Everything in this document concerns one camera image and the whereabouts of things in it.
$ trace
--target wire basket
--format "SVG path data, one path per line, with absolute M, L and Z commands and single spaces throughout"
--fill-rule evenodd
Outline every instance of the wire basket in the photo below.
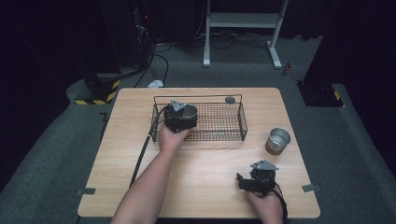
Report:
M 185 141 L 244 141 L 248 133 L 245 119 L 242 95 L 207 95 L 207 96 L 155 96 L 152 111 L 153 131 L 151 137 L 158 141 L 159 130 L 163 125 L 160 115 L 157 123 L 156 117 L 167 106 L 171 99 L 193 105 L 198 110 L 197 126 L 190 130 Z

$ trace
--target white metal frame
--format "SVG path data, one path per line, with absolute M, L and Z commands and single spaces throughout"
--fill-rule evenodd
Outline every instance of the white metal frame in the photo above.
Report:
M 246 28 L 273 28 L 272 40 L 267 41 L 274 67 L 282 68 L 277 56 L 275 44 L 279 30 L 285 17 L 286 7 L 289 0 L 283 0 L 279 13 L 212 13 L 210 11 L 210 0 L 207 0 L 204 67 L 210 66 L 210 28 L 211 27 L 246 27 Z

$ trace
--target wooden table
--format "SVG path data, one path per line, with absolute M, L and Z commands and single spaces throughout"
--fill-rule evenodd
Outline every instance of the wooden table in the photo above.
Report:
M 279 167 L 276 182 L 288 204 L 289 217 L 318 217 L 320 210 L 315 193 L 302 189 L 311 182 L 282 97 L 275 88 L 120 90 L 86 186 L 95 192 L 83 194 L 78 214 L 82 217 L 114 215 L 129 188 L 147 137 L 154 96 L 229 94 L 243 96 L 248 129 L 245 141 L 185 142 L 175 157 L 160 217 L 257 217 L 245 192 L 237 186 L 236 173 L 249 178 L 250 164 L 261 159 Z M 291 142 L 282 154 L 272 156 L 264 145 L 270 130 L 276 127 L 288 130 Z M 150 141 L 139 175 L 158 151 L 157 143 Z

